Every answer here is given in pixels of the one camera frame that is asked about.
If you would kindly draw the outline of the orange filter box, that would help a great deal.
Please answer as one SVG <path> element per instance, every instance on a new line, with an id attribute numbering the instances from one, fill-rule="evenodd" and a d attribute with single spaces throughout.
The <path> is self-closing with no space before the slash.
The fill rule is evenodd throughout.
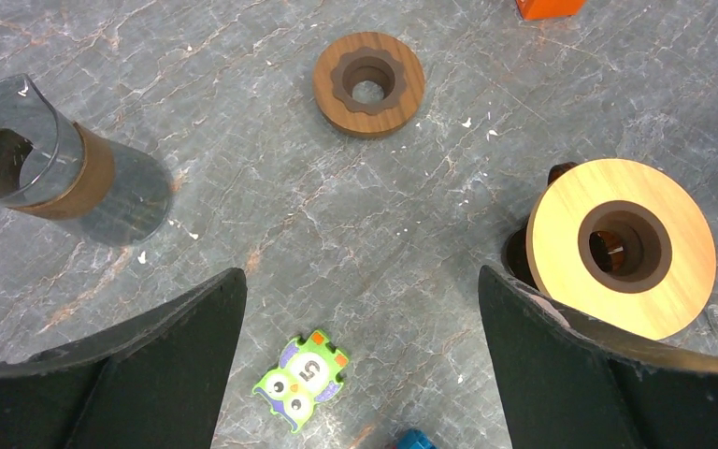
<path id="1" fill-rule="evenodd" d="M 576 15 L 585 0 L 516 0 L 525 21 L 540 21 Z"/>

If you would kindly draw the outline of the light wooden ring holder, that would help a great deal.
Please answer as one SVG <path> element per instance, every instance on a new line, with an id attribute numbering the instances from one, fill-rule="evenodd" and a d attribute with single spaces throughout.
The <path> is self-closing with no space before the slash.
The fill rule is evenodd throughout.
<path id="1" fill-rule="evenodd" d="M 651 340 L 692 324 L 716 278 L 701 208 L 668 175 L 627 159 L 553 167 L 524 249 L 542 294 Z"/>

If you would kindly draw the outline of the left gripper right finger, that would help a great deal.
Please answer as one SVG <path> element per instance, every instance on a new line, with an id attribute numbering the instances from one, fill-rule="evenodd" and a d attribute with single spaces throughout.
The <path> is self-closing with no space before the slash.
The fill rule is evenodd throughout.
<path id="1" fill-rule="evenodd" d="M 516 448 L 718 448 L 718 356 L 645 339 L 484 266 L 478 296 Z"/>

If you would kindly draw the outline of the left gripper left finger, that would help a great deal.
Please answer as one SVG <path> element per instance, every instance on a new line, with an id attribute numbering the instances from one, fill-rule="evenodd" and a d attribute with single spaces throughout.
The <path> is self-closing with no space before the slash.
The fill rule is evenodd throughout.
<path id="1" fill-rule="evenodd" d="M 230 268 L 89 337 L 0 362 L 0 448 L 207 448 L 247 300 Z"/>

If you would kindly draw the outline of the red blue lego brick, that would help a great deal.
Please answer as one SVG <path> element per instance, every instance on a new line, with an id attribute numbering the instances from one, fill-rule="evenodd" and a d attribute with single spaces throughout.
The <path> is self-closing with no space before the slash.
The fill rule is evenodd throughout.
<path id="1" fill-rule="evenodd" d="M 392 449 L 436 449 L 435 444 L 419 429 L 410 429 L 400 437 Z"/>

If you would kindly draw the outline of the green owl toy block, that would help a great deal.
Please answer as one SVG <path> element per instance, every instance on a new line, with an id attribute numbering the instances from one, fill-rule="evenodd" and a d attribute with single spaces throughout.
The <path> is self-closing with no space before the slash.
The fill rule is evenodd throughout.
<path id="1" fill-rule="evenodd" d="M 344 385 L 342 371 L 350 359 L 332 344 L 328 335 L 315 329 L 307 338 L 291 339 L 251 392 L 263 398 L 274 415 L 282 417 L 293 434 L 313 415 L 315 408 L 334 398 Z"/>

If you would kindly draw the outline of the grey glass carafe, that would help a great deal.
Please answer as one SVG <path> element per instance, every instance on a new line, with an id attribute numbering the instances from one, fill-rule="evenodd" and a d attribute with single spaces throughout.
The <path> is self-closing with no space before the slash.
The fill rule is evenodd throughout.
<path id="1" fill-rule="evenodd" d="M 163 224 L 171 202 L 161 162 L 66 118 L 28 75 L 0 80 L 0 207 L 128 246 Z"/>

